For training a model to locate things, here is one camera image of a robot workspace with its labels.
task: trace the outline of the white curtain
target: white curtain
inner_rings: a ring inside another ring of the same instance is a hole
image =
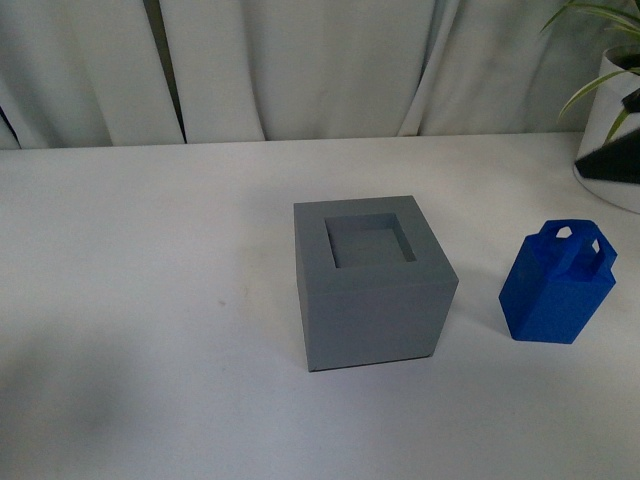
[[[173,92],[144,0],[0,0],[0,148],[581,130],[562,3],[160,0]]]

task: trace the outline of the handle hole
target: handle hole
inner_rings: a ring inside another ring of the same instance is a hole
[[[556,234],[556,238],[569,238],[571,235],[573,235],[571,228],[562,227],[560,230],[558,230],[558,233]]]

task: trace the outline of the white tabletop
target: white tabletop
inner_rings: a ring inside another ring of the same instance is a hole
[[[631,479],[640,215],[575,134],[0,152],[0,478]],[[308,373],[293,203],[413,195],[460,284],[433,358]],[[618,284],[511,339],[526,235],[594,220]]]

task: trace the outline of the gray cube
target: gray cube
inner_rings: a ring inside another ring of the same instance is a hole
[[[458,285],[412,196],[296,203],[309,371],[429,357]]]

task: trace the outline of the white flower pot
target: white flower pot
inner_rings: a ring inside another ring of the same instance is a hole
[[[621,71],[620,60],[630,54],[640,54],[640,47],[614,47],[604,52],[600,75]],[[622,109],[622,99],[640,88],[640,76],[623,73],[598,87],[589,120],[585,128],[578,158],[602,147],[614,120]],[[640,128],[640,113],[629,115],[613,139]],[[583,178],[574,168],[576,178],[591,193],[614,205],[640,213],[640,185]]]

